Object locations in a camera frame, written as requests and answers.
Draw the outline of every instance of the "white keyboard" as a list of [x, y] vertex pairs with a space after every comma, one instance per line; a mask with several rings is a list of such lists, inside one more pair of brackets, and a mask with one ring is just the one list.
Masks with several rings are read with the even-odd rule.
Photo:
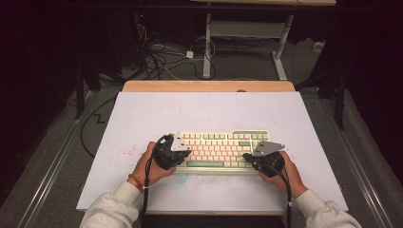
[[261, 141], [270, 141], [266, 130], [233, 132], [181, 132], [192, 150], [177, 166], [177, 173], [254, 174], [257, 171], [243, 158]]

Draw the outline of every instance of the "table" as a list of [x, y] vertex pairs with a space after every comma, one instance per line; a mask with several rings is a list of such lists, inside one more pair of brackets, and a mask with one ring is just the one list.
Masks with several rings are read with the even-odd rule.
[[[261, 4], [261, 5], [291, 5], [291, 6], [334, 6], [336, 0], [193, 0], [205, 2], [209, 5], [216, 3], [229, 4]], [[287, 80], [284, 68], [281, 63], [281, 53], [284, 49], [287, 36], [293, 22], [294, 15], [288, 15], [285, 23], [262, 23], [262, 22], [234, 22], [234, 21], [213, 21], [211, 13], [207, 13], [205, 33], [205, 54], [203, 64], [203, 75], [205, 79], [210, 78], [211, 64], [211, 36], [233, 36], [233, 37], [258, 37], [258, 38], [279, 38], [278, 50], [273, 51], [273, 61], [280, 80]]]
[[[77, 209], [86, 210], [97, 196], [114, 191], [148, 141], [176, 129], [205, 132], [240, 127], [269, 129], [274, 142], [286, 145], [306, 184], [324, 200], [334, 200], [347, 210], [303, 101], [290, 85], [283, 81], [127, 82]], [[240, 89], [248, 92], [235, 92]], [[237, 114], [228, 115], [235, 109]], [[285, 196], [258, 175], [174, 174], [152, 185], [149, 194], [150, 215], [283, 215], [286, 206]]]

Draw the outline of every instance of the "handheld controller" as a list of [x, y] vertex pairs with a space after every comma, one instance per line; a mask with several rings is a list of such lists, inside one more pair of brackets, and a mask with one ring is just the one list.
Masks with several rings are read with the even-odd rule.
[[284, 158], [278, 152], [282, 148], [284, 148], [283, 144], [262, 141], [252, 154], [245, 153], [243, 157], [247, 162], [251, 162], [256, 170], [273, 178], [278, 172], [281, 172], [285, 164]]
[[164, 170], [175, 167], [189, 156], [191, 150], [184, 143], [181, 135], [176, 133], [163, 136], [165, 141], [155, 145], [155, 162]]

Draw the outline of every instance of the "hand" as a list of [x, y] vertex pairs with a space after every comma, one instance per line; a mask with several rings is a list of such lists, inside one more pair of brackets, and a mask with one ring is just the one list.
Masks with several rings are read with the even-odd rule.
[[[284, 158], [284, 168], [287, 170], [288, 181], [290, 182], [291, 186], [291, 196], [295, 199], [308, 190], [308, 188], [302, 183], [302, 179], [299, 175], [297, 167], [290, 160], [290, 157], [288, 157], [287, 153], [284, 151], [279, 151], [279, 154]], [[287, 178], [284, 169], [281, 170], [281, 174], [284, 176], [284, 178]], [[269, 178], [260, 172], [259, 175], [263, 181], [274, 184], [281, 192], [287, 193], [287, 187], [279, 175], [276, 175], [273, 178]]]
[[[147, 150], [142, 154], [139, 161], [137, 162], [136, 168], [134, 169], [133, 173], [131, 174], [137, 180], [139, 180], [140, 184], [144, 186], [145, 180], [145, 166], [147, 164], [148, 159], [151, 157], [152, 150], [154, 149], [155, 143], [149, 142]], [[161, 178], [168, 177], [172, 175], [176, 170], [176, 167], [172, 167], [168, 170], [162, 169], [158, 164], [155, 163], [153, 160], [150, 167], [150, 172], [148, 175], [149, 185], [159, 181]], [[136, 186], [136, 181], [132, 178], [127, 179], [128, 182]]]

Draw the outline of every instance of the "gray floor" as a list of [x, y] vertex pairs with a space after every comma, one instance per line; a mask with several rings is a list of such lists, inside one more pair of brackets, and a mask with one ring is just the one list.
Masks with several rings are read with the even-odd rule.
[[[286, 45], [281, 60], [287, 77], [293, 84], [309, 77], [318, 57], [318, 54], [312, 51], [313, 44], [313, 41], [306, 40], [296, 46]], [[216, 45], [217, 52], [213, 57], [216, 70], [214, 80], [278, 79], [271, 61], [271, 51], [276, 50], [277, 42], [268, 41], [261, 47], [239, 45], [236, 53], [233, 51], [233, 46], [225, 43]], [[165, 51], [180, 53], [187, 51], [187, 48], [175, 44], [169, 46], [175, 50]], [[173, 55], [164, 56], [169, 61], [181, 58]], [[188, 62], [197, 66], [198, 75], [201, 76], [202, 62]], [[128, 75], [130, 72], [132, 72], [130, 67], [125, 67], [125, 74]], [[197, 79], [192, 65], [178, 66], [169, 72], [165, 71], [161, 75], [162, 80]], [[92, 164], [92, 158], [86, 153], [80, 141], [80, 131], [86, 117], [103, 102], [114, 98], [122, 89], [121, 85], [115, 84], [106, 76], [101, 76], [101, 81], [103, 87], [99, 92], [88, 92], [86, 113], [82, 120], [74, 120], [76, 101], [75, 95], [72, 94], [68, 106], [48, 127], [47, 135], [0, 209], [0, 227], [17, 227], [21, 219], [24, 219], [21, 227], [79, 226], [84, 213], [75, 210], [75, 207]], [[313, 87], [303, 89], [301, 95], [342, 188], [350, 208], [349, 213], [363, 227], [402, 227], [402, 186], [379, 152], [348, 91], [343, 115], [344, 131], [338, 130], [335, 125], [332, 117], [334, 107], [332, 99], [320, 100]], [[95, 112], [101, 114], [100, 119], [89, 116], [89, 121], [84, 125], [83, 140], [91, 153], [96, 153], [112, 108], [112, 102], [105, 104]], [[39, 197], [35, 195], [38, 188], [48, 191]], [[37, 208], [29, 207], [30, 205], [37, 205]], [[294, 210], [293, 227], [304, 227], [304, 224], [302, 214]]]

